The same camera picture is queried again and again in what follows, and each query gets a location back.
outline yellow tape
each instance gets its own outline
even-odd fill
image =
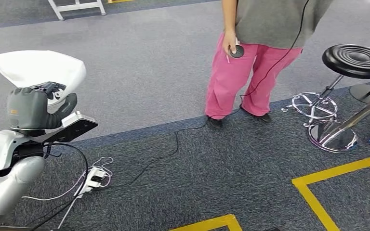
[[[119,2],[125,2],[125,1],[135,1],[135,0],[108,0],[108,3],[119,3]]]
[[[299,177],[292,180],[294,185],[297,184],[311,184],[318,181],[326,180],[332,177],[336,177],[345,173],[360,170],[366,167],[370,167],[370,158],[363,160],[358,160],[352,163],[341,165],[338,167],[333,167],[321,172],[316,172],[307,176]]]
[[[227,226],[229,231],[242,231],[242,228],[240,227],[238,220],[236,220],[236,217],[233,214],[228,214],[222,217],[204,220],[195,224],[183,226],[170,231],[209,231],[225,226]]]
[[[307,185],[367,167],[370,167],[370,158],[354,161],[352,163],[333,167],[321,172],[316,172],[307,176],[295,178],[292,179],[291,182],[296,186],[298,191],[307,201],[308,205],[320,219],[321,223],[324,225],[327,231],[339,231],[340,229],[337,227],[337,225],[334,223],[334,221],[331,219],[331,217],[328,215],[328,213],[325,211],[323,206],[320,204],[320,202],[317,200],[317,198],[314,196]]]

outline gray carpet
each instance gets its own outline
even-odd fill
[[[337,90],[332,97],[340,107],[340,121],[363,106],[348,89]],[[204,119],[75,143],[91,162],[101,156],[113,157],[110,169],[115,175],[110,188],[85,195],[76,203],[62,230],[167,231],[225,214],[235,214],[244,231],[271,227],[325,230],[291,180],[370,157],[370,116],[355,128],[360,138],[355,150],[331,154],[309,143],[301,125],[304,117],[280,111],[286,103],[272,104],[271,124],[239,112],[226,120],[222,130],[182,131],[179,152],[153,164],[126,187],[118,185],[131,181],[147,163],[175,149],[174,133],[164,128],[197,127]],[[50,158],[28,194],[43,198],[59,195],[82,169],[76,154]],[[310,188],[341,230],[370,231],[369,169],[311,184]],[[65,200],[24,199],[5,223],[24,225]],[[48,226],[57,226],[61,217]]]
[[[77,92],[78,109],[100,123],[86,139],[203,115],[221,21],[214,1],[5,27],[0,53],[53,50],[84,61],[88,74]],[[369,0],[334,2],[302,56],[280,74],[272,100],[324,89],[335,77],[321,55],[339,43],[370,46]],[[360,82],[344,78],[339,87]],[[0,75],[0,130],[7,128],[12,88]]]
[[[96,0],[80,0],[80,3],[95,1]],[[114,4],[108,4],[108,0],[102,0],[104,9],[108,14],[209,1],[215,0],[135,0]],[[54,0],[54,2],[57,6],[63,6],[74,4],[75,0]],[[62,12],[61,14],[65,19],[81,18],[100,15],[100,9],[90,8],[78,11]],[[26,25],[57,20],[58,18],[54,14],[54,11],[47,0],[12,0],[0,2],[0,27]]]

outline white cable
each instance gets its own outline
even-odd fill
[[[77,197],[73,200],[73,202],[71,203],[71,205],[70,205],[69,209],[67,210],[66,214],[63,216],[62,221],[60,222],[59,226],[57,227],[58,230],[63,225],[63,222],[66,220],[66,217],[68,216],[68,214],[69,214],[71,208],[73,207],[74,203],[76,202],[76,200],[77,200]]]
[[[101,162],[103,159],[106,159],[108,158],[110,161],[109,162],[106,162],[104,164],[102,164],[101,166],[96,166],[95,164]],[[109,157],[109,156],[103,156],[101,157],[99,160],[97,160],[96,162],[94,162],[90,167],[89,167],[89,171],[91,169],[93,169],[94,167],[97,167],[99,169],[101,169],[102,171],[105,172],[105,175],[104,175],[104,178],[108,177],[108,182],[107,184],[105,185],[100,185],[100,187],[106,187],[110,184],[111,182],[111,177],[113,176],[113,172],[109,169],[107,169],[105,166],[106,165],[109,165],[109,164],[112,164],[114,162],[114,159],[112,157]],[[53,197],[53,198],[49,198],[49,199],[40,199],[40,198],[36,198],[36,197],[31,197],[31,196],[22,196],[22,198],[27,198],[27,199],[33,199],[33,200],[38,200],[38,201],[51,201],[51,200],[55,200],[55,199],[59,199],[60,197],[63,197],[65,196],[66,194],[68,194],[70,191],[72,191],[76,186],[77,184],[80,182],[80,180],[84,177],[84,175],[86,174],[86,171],[83,172],[83,174],[77,179],[76,183],[69,189],[67,190],[67,192],[65,192],[64,194],[60,195],[60,196],[57,196],[57,197]]]
[[[40,199],[40,198],[31,197],[31,196],[22,196],[22,198],[28,198],[28,199],[38,200],[38,201],[51,201],[51,200],[59,199],[60,197],[68,194],[71,190],[73,190],[77,186],[77,184],[80,182],[80,180],[83,176],[84,176],[84,174],[79,177],[79,179],[76,181],[76,183],[73,185],[73,187],[71,187],[69,190],[67,190],[67,192],[65,192],[64,194],[62,194],[60,196],[49,198],[49,199]]]

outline power strip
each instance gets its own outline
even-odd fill
[[[98,188],[101,185],[101,180],[104,179],[106,172],[104,172],[101,168],[93,167],[90,169],[89,174],[87,176],[86,182],[80,185],[79,188],[83,186],[83,189],[80,192],[80,195],[77,198],[81,198],[84,193],[90,192],[93,188]]]

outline person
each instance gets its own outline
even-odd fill
[[[271,122],[270,93],[276,77],[301,54],[332,1],[222,0],[225,29],[217,44],[208,85],[205,113],[209,127],[223,126],[222,119],[232,112],[236,94],[248,81],[251,70],[253,77],[240,108],[263,122]],[[238,41],[244,55],[232,58],[229,52],[236,52]]]

